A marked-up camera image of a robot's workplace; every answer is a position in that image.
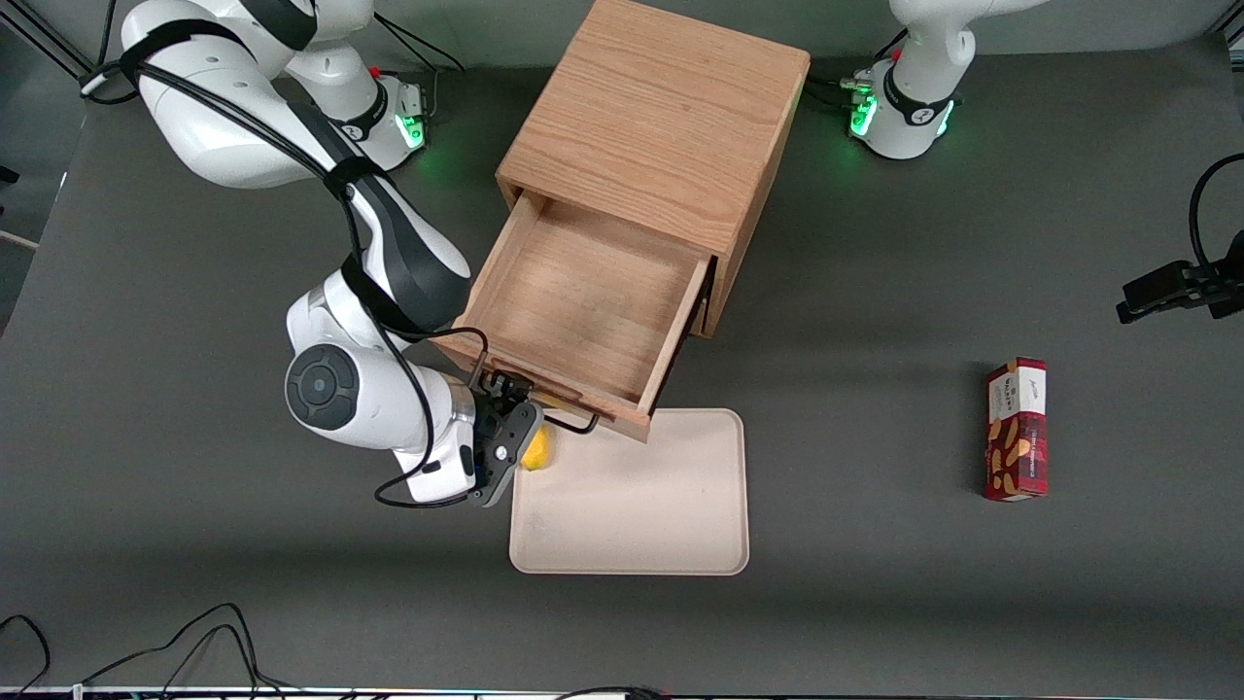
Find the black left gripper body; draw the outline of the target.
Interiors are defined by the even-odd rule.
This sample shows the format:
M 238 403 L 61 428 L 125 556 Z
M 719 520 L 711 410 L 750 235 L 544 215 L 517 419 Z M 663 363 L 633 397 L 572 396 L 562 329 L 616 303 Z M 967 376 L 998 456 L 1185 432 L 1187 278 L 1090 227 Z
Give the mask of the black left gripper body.
M 1242 283 L 1243 231 L 1238 231 L 1227 256 L 1210 267 L 1174 261 L 1125 283 L 1117 318 L 1131 325 L 1169 310 L 1207 307 L 1212 318 L 1223 320 L 1243 310 Z

